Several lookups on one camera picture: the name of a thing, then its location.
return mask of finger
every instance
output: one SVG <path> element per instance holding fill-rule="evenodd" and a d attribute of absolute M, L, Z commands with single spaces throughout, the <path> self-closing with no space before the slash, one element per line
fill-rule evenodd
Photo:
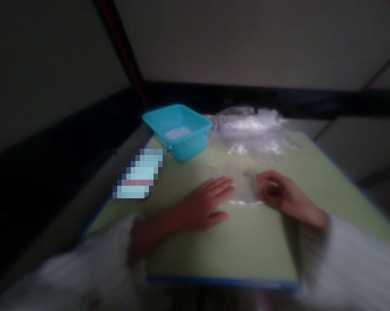
<path fill-rule="evenodd" d="M 214 179 L 214 182 L 210 183 L 207 187 L 205 187 L 205 190 L 210 190 L 210 189 L 213 189 L 215 188 L 217 185 L 223 183 L 224 181 L 226 181 L 228 178 L 223 176 L 219 179 Z"/>
<path fill-rule="evenodd" d="M 215 197 L 215 203 L 216 205 L 220 205 L 221 203 L 223 203 L 226 199 L 228 199 L 230 196 L 233 195 L 233 193 L 235 192 L 235 188 L 230 186 L 228 187 L 227 189 L 225 189 L 224 191 L 220 192 L 216 197 Z"/>
<path fill-rule="evenodd" d="M 270 194 L 262 194 L 262 198 L 263 198 L 263 202 L 268 204 L 268 205 L 271 205 L 271 206 L 274 206 L 277 208 L 281 207 L 281 198 L 280 197 L 274 197 L 274 196 L 271 196 Z"/>
<path fill-rule="evenodd" d="M 216 212 L 212 213 L 204 223 L 204 228 L 210 228 L 212 226 L 218 225 L 219 223 L 227 220 L 230 217 L 227 213 L 224 212 Z"/>
<path fill-rule="evenodd" d="M 288 178 L 276 171 L 266 171 L 257 175 L 257 178 L 261 181 L 273 181 L 279 185 L 284 185 Z"/>
<path fill-rule="evenodd" d="M 221 192 L 223 192 L 225 189 L 230 187 L 233 184 L 234 180 L 233 179 L 227 179 L 219 184 L 217 184 L 214 188 L 209 190 L 210 195 L 217 196 Z"/>
<path fill-rule="evenodd" d="M 211 185 L 212 183 L 216 182 L 217 180 L 215 178 L 211 178 L 210 180 L 204 182 L 201 186 L 199 186 L 198 189 L 205 189 L 207 188 L 209 185 Z"/>
<path fill-rule="evenodd" d="M 269 195 L 272 197 L 282 198 L 284 194 L 284 188 L 278 185 L 268 184 L 263 190 L 264 195 Z"/>
<path fill-rule="evenodd" d="M 260 180 L 259 185 L 257 186 L 257 189 L 258 190 L 262 190 L 266 184 L 267 184 L 267 180 L 266 179 Z"/>

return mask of sleeve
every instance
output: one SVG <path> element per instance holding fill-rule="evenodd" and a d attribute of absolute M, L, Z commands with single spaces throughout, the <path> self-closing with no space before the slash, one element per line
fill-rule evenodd
<path fill-rule="evenodd" d="M 130 215 L 74 251 L 56 256 L 0 297 L 0 310 L 141 310 L 144 262 L 126 266 Z"/>
<path fill-rule="evenodd" d="M 317 310 L 390 310 L 390 247 L 330 217 L 322 233 L 300 228 L 302 293 Z"/>

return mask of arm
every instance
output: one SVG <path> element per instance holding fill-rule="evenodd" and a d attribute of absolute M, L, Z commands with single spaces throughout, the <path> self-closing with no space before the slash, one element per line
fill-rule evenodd
<path fill-rule="evenodd" d="M 327 215 L 291 179 L 274 171 L 257 177 L 263 201 L 302 224 L 300 304 L 317 310 L 390 310 L 390 247 Z"/>
<path fill-rule="evenodd" d="M 142 281 L 138 276 L 144 276 L 143 265 L 137 263 L 176 232 L 227 219 L 215 210 L 234 192 L 232 182 L 210 180 L 148 219 L 130 215 L 74 251 L 48 260 L 0 297 L 0 310 L 140 310 L 150 301 L 136 291 Z M 162 309 L 158 300 L 154 303 Z"/>

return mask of transparent plastic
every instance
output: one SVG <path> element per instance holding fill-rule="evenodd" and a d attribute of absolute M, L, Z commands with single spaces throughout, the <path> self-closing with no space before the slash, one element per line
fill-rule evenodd
<path fill-rule="evenodd" d="M 209 146 L 229 154 L 251 155 L 260 161 L 272 161 L 294 148 L 286 120 L 276 110 L 231 107 L 212 118 Z"/>
<path fill-rule="evenodd" d="M 233 163 L 227 163 L 224 166 L 225 176 L 234 180 L 233 187 L 235 193 L 224 203 L 231 205 L 262 205 L 259 199 L 258 183 L 256 175 L 259 173 L 253 168 L 240 168 Z M 211 178 L 219 178 L 221 175 L 215 164 L 208 164 L 208 171 Z"/>

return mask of plastic basket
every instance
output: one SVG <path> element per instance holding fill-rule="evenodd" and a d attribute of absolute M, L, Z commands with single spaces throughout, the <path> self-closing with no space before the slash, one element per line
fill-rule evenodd
<path fill-rule="evenodd" d="M 143 115 L 143 121 L 151 127 L 158 141 L 180 163 L 192 159 L 207 148 L 211 121 L 182 104 L 147 112 Z M 171 138 L 170 134 L 174 130 L 182 129 L 190 133 L 184 137 Z"/>

